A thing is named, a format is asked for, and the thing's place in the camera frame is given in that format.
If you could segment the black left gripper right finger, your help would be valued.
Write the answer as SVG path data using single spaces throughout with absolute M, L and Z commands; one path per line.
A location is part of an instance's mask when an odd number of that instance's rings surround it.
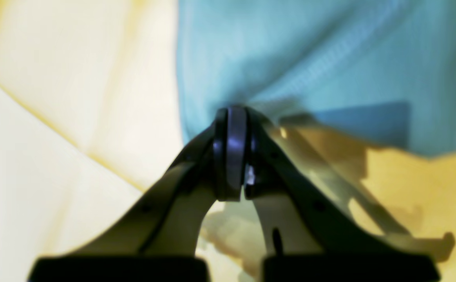
M 303 175 L 266 131 L 267 118 L 245 108 L 245 195 L 255 204 L 275 256 L 392 257 L 418 250 L 389 244 L 355 224 Z

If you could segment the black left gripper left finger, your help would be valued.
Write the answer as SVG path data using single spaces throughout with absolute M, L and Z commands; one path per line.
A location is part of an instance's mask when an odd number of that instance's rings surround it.
M 241 198 L 247 143 L 246 108 L 218 110 L 212 125 L 185 146 L 163 177 L 72 256 L 194 256 L 213 203 Z

